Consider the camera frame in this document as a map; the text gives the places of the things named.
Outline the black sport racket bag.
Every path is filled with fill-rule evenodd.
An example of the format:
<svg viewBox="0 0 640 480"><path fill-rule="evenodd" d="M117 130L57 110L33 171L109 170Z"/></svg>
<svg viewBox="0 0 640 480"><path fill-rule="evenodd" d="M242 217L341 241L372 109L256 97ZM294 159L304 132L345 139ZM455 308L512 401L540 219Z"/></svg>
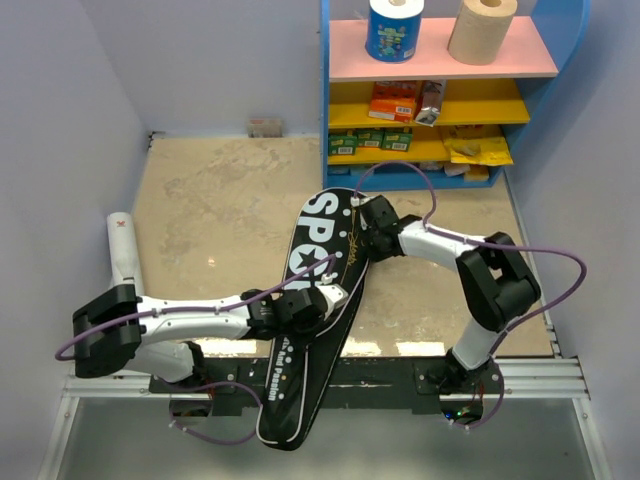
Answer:
<svg viewBox="0 0 640 480"><path fill-rule="evenodd" d="M369 260L354 192L323 190L305 202L274 302L284 331L272 342L256 433L266 446L299 448L316 419L363 295Z"/></svg>

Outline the white shuttlecock tube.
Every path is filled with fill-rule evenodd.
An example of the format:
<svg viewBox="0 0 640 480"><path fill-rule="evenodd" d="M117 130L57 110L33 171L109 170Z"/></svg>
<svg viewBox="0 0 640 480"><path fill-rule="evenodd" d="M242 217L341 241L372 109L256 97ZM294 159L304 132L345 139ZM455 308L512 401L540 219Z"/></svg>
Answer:
<svg viewBox="0 0 640 480"><path fill-rule="evenodd" d="M132 216L115 212L106 218L112 283L132 284L138 295L145 294Z"/></svg>

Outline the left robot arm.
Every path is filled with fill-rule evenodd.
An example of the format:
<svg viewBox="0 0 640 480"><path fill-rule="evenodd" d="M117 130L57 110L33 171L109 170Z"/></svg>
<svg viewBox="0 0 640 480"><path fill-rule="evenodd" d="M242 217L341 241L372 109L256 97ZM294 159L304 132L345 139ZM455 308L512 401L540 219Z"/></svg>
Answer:
<svg viewBox="0 0 640 480"><path fill-rule="evenodd" d="M319 285L279 296L253 290L191 305L139 296L133 285L120 285L74 313L75 374L91 379L130 370L196 392L207 380L196 339L307 339L345 298L340 287Z"/></svg>

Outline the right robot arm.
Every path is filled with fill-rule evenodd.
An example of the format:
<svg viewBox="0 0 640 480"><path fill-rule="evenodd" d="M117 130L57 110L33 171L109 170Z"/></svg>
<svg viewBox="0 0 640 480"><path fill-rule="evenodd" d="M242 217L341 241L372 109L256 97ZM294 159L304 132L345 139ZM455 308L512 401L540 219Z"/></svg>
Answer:
<svg viewBox="0 0 640 480"><path fill-rule="evenodd" d="M466 393L487 368L492 349L508 324L540 299L534 274L511 237L465 236L434 227L416 215L400 218L383 196L351 199L369 259L417 257L458 274L471 315L443 364L428 374L443 393Z"/></svg>

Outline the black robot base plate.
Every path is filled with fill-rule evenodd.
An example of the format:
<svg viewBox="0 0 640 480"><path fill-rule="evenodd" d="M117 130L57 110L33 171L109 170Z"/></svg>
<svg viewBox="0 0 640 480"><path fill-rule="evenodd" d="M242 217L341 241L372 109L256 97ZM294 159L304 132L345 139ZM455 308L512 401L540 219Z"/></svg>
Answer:
<svg viewBox="0 0 640 480"><path fill-rule="evenodd" d="M504 392L502 373L493 361L459 386L435 381L442 357L341 358L320 397L330 409L407 410L415 415L443 414L448 420L473 423L483 416L486 394ZM265 403L276 391L267 389L266 358L206 358L204 373L185 385L169 386L153 379L153 394L204 394L215 415L238 415L254 401L243 388Z"/></svg>

